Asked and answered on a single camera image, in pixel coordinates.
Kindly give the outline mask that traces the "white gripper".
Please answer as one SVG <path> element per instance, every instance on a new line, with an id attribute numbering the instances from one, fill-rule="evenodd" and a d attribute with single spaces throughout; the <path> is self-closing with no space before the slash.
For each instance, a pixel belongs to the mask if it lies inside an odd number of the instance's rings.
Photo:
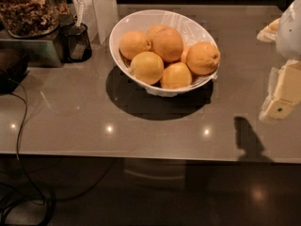
<path id="1" fill-rule="evenodd" d="M 286 119 L 301 103 L 301 0 L 294 0 L 281 15 L 264 29 L 257 39 L 276 41 L 277 51 L 289 59 L 269 74 L 268 95 L 261 107 L 261 121 Z"/>

